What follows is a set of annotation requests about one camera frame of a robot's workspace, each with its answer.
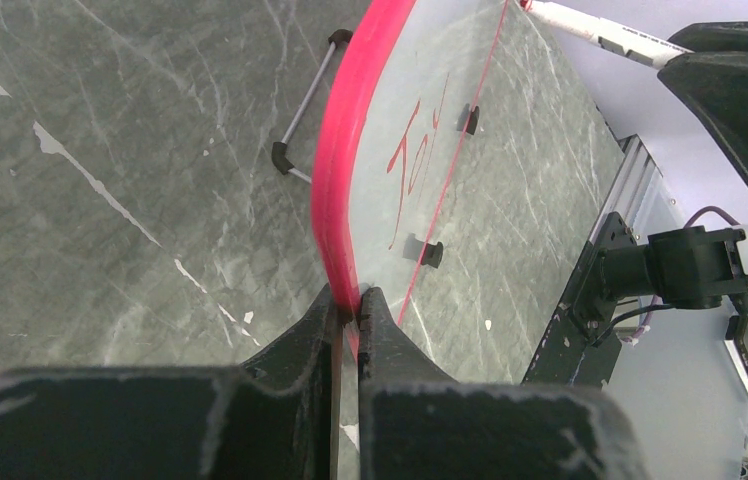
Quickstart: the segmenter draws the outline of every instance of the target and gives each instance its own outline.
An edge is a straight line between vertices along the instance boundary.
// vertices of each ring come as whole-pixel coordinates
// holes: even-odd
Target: red marker drawing
[[[691,53],[691,50],[647,33],[605,18],[593,17],[558,3],[521,0],[521,8],[543,23],[657,70],[663,68],[674,57]]]

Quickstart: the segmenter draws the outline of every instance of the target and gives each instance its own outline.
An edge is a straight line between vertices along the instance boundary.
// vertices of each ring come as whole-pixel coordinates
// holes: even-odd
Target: black rubber foot
[[[445,254],[445,246],[442,242],[435,245],[428,243],[424,247],[424,255],[421,256],[421,265],[427,265],[433,268],[439,268],[442,264],[442,257]]]
[[[353,32],[340,28],[333,32],[332,35],[327,39],[329,43],[335,43],[336,48],[342,43],[350,43],[350,39],[353,38]]]
[[[480,121],[480,107],[475,106],[474,110],[471,110],[471,105],[465,104],[462,109],[462,114],[459,116],[459,122],[457,122],[457,131],[462,131],[465,127],[465,133],[474,135],[477,131],[477,123]]]
[[[288,144],[283,142],[274,142],[274,145],[271,147],[271,163],[283,175],[288,175],[289,170],[294,168],[294,164],[286,158],[286,150],[288,149]]]

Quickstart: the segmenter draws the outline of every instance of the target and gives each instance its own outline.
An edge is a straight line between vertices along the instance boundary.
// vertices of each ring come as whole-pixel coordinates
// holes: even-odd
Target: marble surface
[[[268,148],[367,3],[0,2],[0,371],[240,362],[303,314],[326,281],[308,186]],[[520,381],[622,158],[550,33],[510,13],[404,323],[461,381]],[[336,67],[291,141],[306,172]]]

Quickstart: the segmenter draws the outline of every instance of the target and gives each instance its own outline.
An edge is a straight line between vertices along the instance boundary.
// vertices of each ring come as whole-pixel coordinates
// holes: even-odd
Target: white wall
[[[747,0],[557,0],[583,12],[668,38],[692,23],[748,20]],[[556,32],[619,138],[638,133],[689,215],[718,205],[748,223],[748,189],[698,120],[656,71]],[[708,228],[721,228],[705,218]]]
[[[583,12],[668,38],[698,22],[748,20],[747,0],[557,0]],[[687,216],[717,205],[748,223],[748,189],[698,120],[656,71],[556,32],[617,136],[638,133]],[[705,216],[708,228],[724,226]]]

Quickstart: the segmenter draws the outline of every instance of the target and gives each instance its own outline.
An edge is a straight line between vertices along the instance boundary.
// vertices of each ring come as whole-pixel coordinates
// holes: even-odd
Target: metal rod
[[[318,83],[321,82],[321,77],[324,76],[324,72],[327,70],[327,65],[330,63],[330,58],[333,56],[333,53],[335,53],[335,51],[336,44],[330,42],[330,48],[327,50],[327,55],[324,57],[324,61],[321,62],[321,67],[318,68],[318,73],[315,74],[315,80],[313,80],[312,85],[309,86],[309,91],[306,92],[306,96],[303,97],[303,103],[301,103],[300,107],[298,107],[297,112],[295,112],[294,118],[292,118],[291,125],[289,125],[288,130],[286,130],[286,134],[283,135],[283,139],[281,140],[283,143],[289,143],[289,140],[292,138],[292,134],[297,128],[297,124],[300,123],[300,119],[301,117],[303,117],[303,112],[306,111],[306,107],[309,106],[309,102],[312,101],[312,97],[315,95],[315,89],[318,88]]]
[[[289,170],[289,173],[291,173],[291,174],[292,174],[292,175],[294,175],[295,177],[297,177],[297,178],[299,178],[299,179],[303,180],[304,182],[306,182],[306,183],[308,183],[308,184],[312,185],[312,178],[310,178],[310,177],[309,177],[309,175],[307,175],[307,174],[305,174],[305,173],[301,172],[300,170],[298,170],[298,169],[296,169],[296,168],[293,168],[293,169]]]

